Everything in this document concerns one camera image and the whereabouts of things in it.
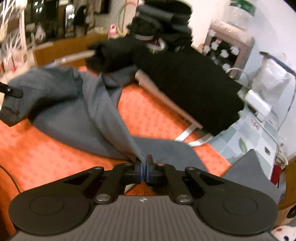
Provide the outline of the wooden chair at left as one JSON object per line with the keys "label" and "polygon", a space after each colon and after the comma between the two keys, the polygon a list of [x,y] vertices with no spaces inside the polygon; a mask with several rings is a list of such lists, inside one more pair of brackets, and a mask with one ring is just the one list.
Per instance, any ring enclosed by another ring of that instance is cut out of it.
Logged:
{"label": "wooden chair at left", "polygon": [[44,66],[58,58],[86,51],[88,46],[104,40],[107,40],[106,33],[46,42],[33,48],[35,65]]}

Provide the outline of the pink water dispenser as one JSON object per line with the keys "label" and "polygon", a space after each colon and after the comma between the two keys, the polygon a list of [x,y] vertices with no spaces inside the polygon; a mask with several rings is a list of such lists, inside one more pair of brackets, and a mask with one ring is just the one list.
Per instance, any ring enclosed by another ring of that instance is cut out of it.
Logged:
{"label": "pink water dispenser", "polygon": [[238,80],[254,47],[255,39],[233,25],[212,20],[202,54]]}

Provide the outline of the black garment on left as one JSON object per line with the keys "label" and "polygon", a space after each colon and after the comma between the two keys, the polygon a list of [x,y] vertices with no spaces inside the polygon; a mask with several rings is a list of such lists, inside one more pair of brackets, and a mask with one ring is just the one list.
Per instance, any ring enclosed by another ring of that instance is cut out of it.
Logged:
{"label": "black garment on left", "polygon": [[134,59],[143,47],[143,42],[135,38],[101,41],[87,47],[94,51],[94,55],[85,60],[85,65],[97,73],[112,73],[135,65]]}

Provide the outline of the stack of dark folded clothes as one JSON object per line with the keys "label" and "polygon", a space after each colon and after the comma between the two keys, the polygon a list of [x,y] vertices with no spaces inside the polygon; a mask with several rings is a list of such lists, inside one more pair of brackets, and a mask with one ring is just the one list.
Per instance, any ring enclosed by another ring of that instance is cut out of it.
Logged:
{"label": "stack of dark folded clothes", "polygon": [[140,40],[161,38],[175,50],[192,44],[191,14],[192,7],[182,1],[144,1],[127,28]]}

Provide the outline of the polka dot plush pillow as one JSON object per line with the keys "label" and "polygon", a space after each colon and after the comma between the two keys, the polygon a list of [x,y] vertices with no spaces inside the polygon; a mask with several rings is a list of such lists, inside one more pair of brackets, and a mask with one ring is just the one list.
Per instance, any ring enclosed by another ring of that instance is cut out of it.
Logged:
{"label": "polka dot plush pillow", "polygon": [[271,234],[280,241],[296,241],[296,228],[288,225],[279,226]]}

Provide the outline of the grey trousers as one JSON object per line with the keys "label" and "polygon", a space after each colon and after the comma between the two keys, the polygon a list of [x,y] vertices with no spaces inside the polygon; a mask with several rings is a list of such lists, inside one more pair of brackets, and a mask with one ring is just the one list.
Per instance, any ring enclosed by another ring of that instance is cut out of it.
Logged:
{"label": "grey trousers", "polygon": [[230,166],[209,145],[199,154],[182,142],[134,137],[118,112],[122,90],[132,83],[135,67],[94,76],[71,67],[40,67],[9,81],[12,94],[1,106],[1,121],[14,126],[29,120],[36,128],[72,147],[99,156],[157,163],[182,170],[197,167],[259,190],[279,201],[279,190],[267,179],[259,155],[249,151]]}

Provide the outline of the white plastic bag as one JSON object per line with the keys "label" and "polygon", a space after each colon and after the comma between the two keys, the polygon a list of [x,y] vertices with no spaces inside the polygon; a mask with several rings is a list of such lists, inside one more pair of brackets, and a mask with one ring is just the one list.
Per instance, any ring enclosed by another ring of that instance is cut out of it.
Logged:
{"label": "white plastic bag", "polygon": [[283,91],[288,86],[291,74],[278,61],[286,66],[290,63],[283,52],[260,52],[262,65],[252,79],[251,89],[256,92],[266,103],[274,105],[279,101]]}

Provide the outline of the clear water bottle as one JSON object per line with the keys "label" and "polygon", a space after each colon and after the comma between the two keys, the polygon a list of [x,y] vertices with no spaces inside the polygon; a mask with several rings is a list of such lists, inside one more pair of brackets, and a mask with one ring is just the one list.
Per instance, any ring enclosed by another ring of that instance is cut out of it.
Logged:
{"label": "clear water bottle", "polygon": [[243,31],[247,31],[255,16],[257,1],[231,0],[228,6],[227,23]]}

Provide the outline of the colourful hula hoop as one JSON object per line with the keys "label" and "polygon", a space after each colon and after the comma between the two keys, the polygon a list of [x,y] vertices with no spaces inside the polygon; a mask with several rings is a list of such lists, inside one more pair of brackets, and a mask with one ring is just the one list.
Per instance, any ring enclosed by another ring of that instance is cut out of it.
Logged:
{"label": "colourful hula hoop", "polygon": [[138,4],[139,1],[125,1],[119,8],[116,16],[116,32],[119,37],[124,37],[128,33],[127,26],[136,16]]}

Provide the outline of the pink kettlebell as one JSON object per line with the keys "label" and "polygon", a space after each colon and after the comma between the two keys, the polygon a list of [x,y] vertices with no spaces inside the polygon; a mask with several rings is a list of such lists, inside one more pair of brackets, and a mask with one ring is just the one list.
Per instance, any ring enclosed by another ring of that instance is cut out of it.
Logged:
{"label": "pink kettlebell", "polygon": [[108,32],[108,37],[116,38],[116,36],[117,36],[116,24],[111,24]]}

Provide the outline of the orange patterned table mat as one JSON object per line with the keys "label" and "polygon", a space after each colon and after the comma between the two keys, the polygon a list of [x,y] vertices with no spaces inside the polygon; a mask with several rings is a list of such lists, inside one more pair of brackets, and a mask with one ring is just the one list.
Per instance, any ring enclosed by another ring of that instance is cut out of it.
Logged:
{"label": "orange patterned table mat", "polygon": [[[136,137],[175,139],[185,122],[137,84],[123,89],[119,113]],[[87,153],[40,132],[28,120],[1,124],[1,239],[15,234],[8,208],[19,191],[84,171],[94,166],[111,169],[118,159]]]}

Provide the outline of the beige folded garment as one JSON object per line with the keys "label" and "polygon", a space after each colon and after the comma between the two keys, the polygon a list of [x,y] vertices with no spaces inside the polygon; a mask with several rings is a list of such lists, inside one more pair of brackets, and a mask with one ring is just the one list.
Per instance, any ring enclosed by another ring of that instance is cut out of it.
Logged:
{"label": "beige folded garment", "polygon": [[138,70],[135,74],[135,80],[139,86],[144,88],[147,92],[153,95],[160,102],[164,103],[168,108],[172,109],[179,116],[187,120],[189,123],[195,125],[198,129],[202,129],[203,126],[197,122],[192,116],[186,113],[183,109],[177,106],[172,100],[170,100],[163,92],[159,90],[156,84],[151,78],[146,75],[142,70]]}

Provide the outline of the large black folded garment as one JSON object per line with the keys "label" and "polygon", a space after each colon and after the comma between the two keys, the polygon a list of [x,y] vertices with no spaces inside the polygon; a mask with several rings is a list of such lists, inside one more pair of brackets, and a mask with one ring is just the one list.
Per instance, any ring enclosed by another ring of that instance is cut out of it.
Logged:
{"label": "large black folded garment", "polygon": [[173,103],[216,136],[239,120],[241,85],[193,48],[152,54],[139,50],[134,62]]}

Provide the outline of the white power adapter box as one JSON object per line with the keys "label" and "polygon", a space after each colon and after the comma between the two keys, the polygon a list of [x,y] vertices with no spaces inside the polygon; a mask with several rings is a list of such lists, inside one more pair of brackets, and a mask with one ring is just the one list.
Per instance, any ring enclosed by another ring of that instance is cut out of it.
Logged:
{"label": "white power adapter box", "polygon": [[265,120],[271,112],[271,106],[252,89],[245,96],[246,103],[255,110],[255,115],[260,121]]}

